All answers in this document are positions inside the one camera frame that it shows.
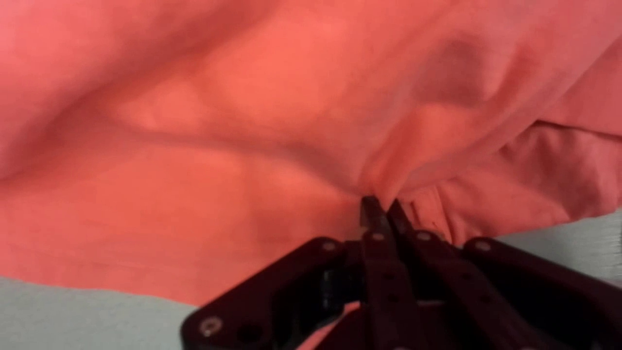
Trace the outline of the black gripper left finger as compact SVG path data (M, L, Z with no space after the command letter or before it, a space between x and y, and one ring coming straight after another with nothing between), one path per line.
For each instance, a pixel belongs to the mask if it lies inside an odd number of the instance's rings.
M365 311L373 350L412 350L408 332L408 279L386 213L375 196L359 204L361 262L365 276Z

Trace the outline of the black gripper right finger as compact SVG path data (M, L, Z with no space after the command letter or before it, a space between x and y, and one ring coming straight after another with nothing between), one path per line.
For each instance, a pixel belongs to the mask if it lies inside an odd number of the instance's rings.
M486 342L486 350L538 350L536 330L455 246L433 231L416 229L398 200L390 204L388 217L408 242L412 256L441 283L449 305Z

